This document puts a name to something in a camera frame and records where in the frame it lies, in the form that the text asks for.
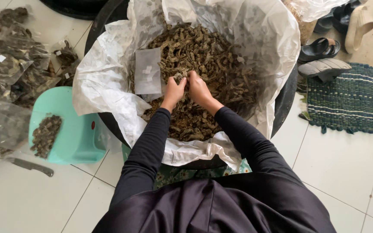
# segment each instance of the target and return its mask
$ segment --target woven rug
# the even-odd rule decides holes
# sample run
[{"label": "woven rug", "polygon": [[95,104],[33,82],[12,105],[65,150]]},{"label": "woven rug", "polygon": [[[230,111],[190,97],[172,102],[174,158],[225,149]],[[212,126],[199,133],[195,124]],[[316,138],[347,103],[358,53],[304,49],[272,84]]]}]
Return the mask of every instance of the woven rug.
[{"label": "woven rug", "polygon": [[373,67],[350,63],[352,70],[334,81],[323,83],[317,77],[305,80],[307,112],[300,117],[311,125],[373,134]]}]

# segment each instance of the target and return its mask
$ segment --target black satin fabric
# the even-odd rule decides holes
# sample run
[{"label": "black satin fabric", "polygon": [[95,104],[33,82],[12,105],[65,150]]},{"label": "black satin fabric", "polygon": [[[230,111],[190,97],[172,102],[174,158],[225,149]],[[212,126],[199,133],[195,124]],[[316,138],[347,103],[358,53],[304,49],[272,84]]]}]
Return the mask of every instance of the black satin fabric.
[{"label": "black satin fabric", "polygon": [[276,147],[227,107],[214,119],[251,173],[190,179],[152,191],[170,124],[159,108],[122,168],[93,232],[336,232],[329,213]]},{"label": "black satin fabric", "polygon": [[319,199],[286,178],[253,172],[215,180],[136,194],[110,209],[93,232],[336,232]]}]

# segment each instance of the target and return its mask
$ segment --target black long sleeve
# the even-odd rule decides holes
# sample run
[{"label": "black long sleeve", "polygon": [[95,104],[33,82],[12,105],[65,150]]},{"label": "black long sleeve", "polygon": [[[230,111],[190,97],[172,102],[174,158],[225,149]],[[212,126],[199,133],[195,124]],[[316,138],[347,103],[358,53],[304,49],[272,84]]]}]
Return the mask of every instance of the black long sleeve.
[{"label": "black long sleeve", "polygon": [[222,107],[217,111],[214,119],[241,153],[241,157],[247,158],[253,172],[282,175],[302,184],[276,147],[231,109]]},{"label": "black long sleeve", "polygon": [[110,208],[134,194],[153,190],[168,136],[171,114],[159,108],[132,148],[116,185]]}]

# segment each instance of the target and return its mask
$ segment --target small label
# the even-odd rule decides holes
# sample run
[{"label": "small label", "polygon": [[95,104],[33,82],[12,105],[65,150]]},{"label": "small label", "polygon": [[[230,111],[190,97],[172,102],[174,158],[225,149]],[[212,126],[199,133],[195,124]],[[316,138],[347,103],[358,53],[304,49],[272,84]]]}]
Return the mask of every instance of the small label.
[{"label": "small label", "polygon": [[5,60],[6,57],[0,55],[0,62],[3,62]]}]

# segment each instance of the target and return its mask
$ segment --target knife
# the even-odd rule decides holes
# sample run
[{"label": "knife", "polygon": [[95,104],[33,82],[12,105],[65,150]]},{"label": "knife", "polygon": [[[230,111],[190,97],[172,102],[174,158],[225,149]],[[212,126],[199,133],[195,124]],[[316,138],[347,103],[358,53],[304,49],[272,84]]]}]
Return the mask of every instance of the knife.
[{"label": "knife", "polygon": [[9,157],[7,158],[7,161],[19,166],[19,167],[23,167],[25,169],[28,169],[28,170],[32,170],[32,169],[35,169],[35,170],[38,170],[40,172],[43,172],[44,174],[46,174],[47,176],[49,177],[52,177],[54,175],[54,171],[48,167],[44,167],[44,166],[41,166],[41,165],[38,165],[36,163],[33,163],[33,162],[28,162],[28,161],[25,161],[25,160],[22,160],[22,159],[19,159],[19,158],[13,158],[13,157]]}]

